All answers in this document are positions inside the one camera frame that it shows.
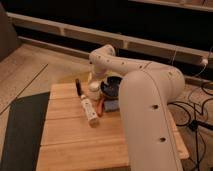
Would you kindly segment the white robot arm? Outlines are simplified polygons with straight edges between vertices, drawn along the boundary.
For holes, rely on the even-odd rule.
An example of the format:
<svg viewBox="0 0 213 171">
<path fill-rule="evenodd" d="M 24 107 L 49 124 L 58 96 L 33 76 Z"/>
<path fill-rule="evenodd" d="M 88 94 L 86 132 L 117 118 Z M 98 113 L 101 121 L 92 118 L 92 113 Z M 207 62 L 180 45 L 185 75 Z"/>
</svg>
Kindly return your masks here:
<svg viewBox="0 0 213 171">
<path fill-rule="evenodd" d="M 185 79 L 174 66 L 118 57 L 110 45 L 89 54 L 92 77 L 108 70 L 122 76 L 119 108 L 131 171 L 183 171 L 168 103 L 183 91 Z"/>
</svg>

